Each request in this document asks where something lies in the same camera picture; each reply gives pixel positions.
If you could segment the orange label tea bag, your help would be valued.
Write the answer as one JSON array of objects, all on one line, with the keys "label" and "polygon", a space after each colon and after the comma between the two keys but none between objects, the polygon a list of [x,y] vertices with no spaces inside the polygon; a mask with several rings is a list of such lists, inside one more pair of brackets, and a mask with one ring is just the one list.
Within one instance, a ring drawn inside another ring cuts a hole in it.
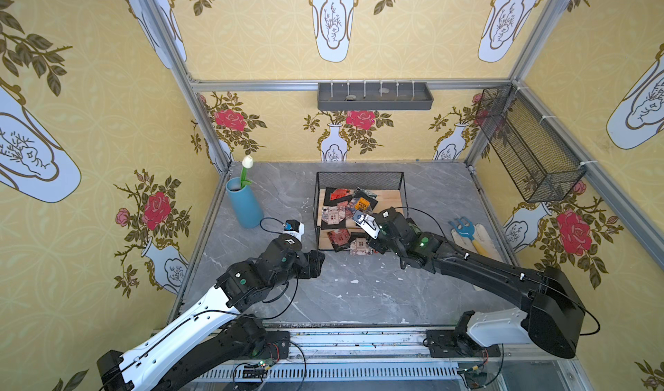
[{"label": "orange label tea bag", "polygon": [[357,188],[349,205],[355,210],[371,213],[378,203],[377,195],[373,192]]}]

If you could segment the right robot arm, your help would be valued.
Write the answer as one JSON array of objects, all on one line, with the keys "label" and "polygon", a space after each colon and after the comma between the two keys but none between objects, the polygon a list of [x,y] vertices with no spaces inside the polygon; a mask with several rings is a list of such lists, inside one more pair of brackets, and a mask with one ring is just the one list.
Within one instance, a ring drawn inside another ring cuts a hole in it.
[{"label": "right robot arm", "polygon": [[421,230],[394,208],[370,215],[357,212],[354,221],[373,249],[396,253],[402,268],[463,280],[513,305],[508,311],[468,313],[461,327],[474,344],[535,344],[560,358],[576,355],[589,312],[562,271],[512,266],[474,253],[443,235]]}]

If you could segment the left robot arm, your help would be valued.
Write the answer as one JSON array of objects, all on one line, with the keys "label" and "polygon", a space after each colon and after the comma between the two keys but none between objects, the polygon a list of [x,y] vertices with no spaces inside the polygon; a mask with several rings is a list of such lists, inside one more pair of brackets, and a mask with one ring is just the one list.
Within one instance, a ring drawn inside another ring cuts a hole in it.
[{"label": "left robot arm", "polygon": [[320,276],[325,255],[304,252],[294,235],[273,239],[266,251],[229,266],[193,306],[129,351],[98,361],[105,390],[179,390],[228,360],[261,353],[262,320],[249,313],[274,287]]}]

